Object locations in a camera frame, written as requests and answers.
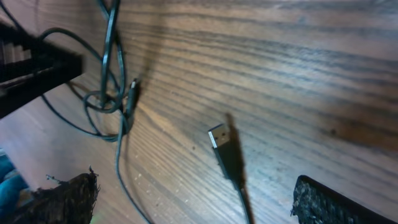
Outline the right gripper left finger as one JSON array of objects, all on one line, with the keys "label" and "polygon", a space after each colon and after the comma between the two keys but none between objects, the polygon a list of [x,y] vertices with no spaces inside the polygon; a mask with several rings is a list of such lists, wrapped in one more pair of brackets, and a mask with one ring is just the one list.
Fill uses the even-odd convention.
[{"label": "right gripper left finger", "polygon": [[59,181],[54,189],[38,189],[30,202],[6,216],[6,223],[91,223],[100,190],[97,176],[89,169],[88,173]]}]

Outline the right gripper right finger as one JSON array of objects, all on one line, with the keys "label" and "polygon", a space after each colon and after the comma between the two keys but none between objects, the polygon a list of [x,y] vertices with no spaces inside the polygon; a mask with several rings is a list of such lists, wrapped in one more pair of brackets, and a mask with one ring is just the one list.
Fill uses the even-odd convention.
[{"label": "right gripper right finger", "polygon": [[299,223],[395,224],[306,175],[297,178],[293,196],[291,214]]}]

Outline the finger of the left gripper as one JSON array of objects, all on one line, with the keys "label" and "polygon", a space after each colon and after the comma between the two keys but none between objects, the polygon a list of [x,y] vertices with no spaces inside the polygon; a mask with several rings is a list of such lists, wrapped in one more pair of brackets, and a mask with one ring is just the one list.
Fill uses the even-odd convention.
[{"label": "finger of the left gripper", "polygon": [[81,55],[4,23],[1,43],[30,53],[16,62],[1,60],[1,118],[83,73]]}]

